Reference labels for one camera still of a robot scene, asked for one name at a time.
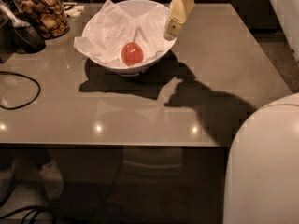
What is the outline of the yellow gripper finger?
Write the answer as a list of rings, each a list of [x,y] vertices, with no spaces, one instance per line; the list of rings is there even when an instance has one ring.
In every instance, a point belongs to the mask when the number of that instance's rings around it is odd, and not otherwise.
[[[194,0],[172,0],[164,27],[164,38],[174,40],[194,8]]]

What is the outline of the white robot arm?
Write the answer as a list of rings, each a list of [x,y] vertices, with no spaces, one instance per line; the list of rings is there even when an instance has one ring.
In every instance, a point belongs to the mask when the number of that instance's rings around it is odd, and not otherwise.
[[[298,224],[298,97],[230,5],[195,7],[167,129],[186,224]]]

